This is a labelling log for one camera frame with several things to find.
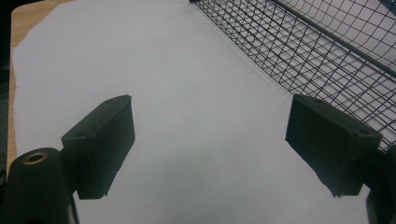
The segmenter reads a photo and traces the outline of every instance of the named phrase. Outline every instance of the wire basket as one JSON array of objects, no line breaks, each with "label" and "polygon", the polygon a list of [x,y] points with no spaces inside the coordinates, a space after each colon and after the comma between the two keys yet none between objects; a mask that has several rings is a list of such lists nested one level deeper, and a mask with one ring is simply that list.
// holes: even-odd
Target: wire basket
[{"label": "wire basket", "polygon": [[394,0],[195,4],[289,92],[321,98],[381,132],[381,150],[395,145]]}]

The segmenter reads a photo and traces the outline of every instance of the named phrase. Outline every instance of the wooden surface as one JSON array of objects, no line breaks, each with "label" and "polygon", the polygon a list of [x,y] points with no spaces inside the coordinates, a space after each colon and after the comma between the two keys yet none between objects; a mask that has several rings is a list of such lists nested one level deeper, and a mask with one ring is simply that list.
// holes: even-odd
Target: wooden surface
[{"label": "wooden surface", "polygon": [[14,130],[15,74],[12,66],[12,50],[27,36],[28,32],[41,22],[54,8],[70,0],[48,0],[17,7],[11,15],[11,57],[9,70],[9,106],[8,106],[8,147],[7,169],[17,157]]}]

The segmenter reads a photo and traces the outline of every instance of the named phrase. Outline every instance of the white paper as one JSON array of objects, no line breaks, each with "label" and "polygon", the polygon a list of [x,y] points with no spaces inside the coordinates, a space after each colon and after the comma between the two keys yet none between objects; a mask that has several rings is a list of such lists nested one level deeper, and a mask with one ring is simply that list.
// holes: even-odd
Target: white paper
[{"label": "white paper", "polygon": [[291,95],[187,0],[56,7],[13,51],[19,155],[132,95],[136,141],[89,223],[367,223],[284,140]]}]

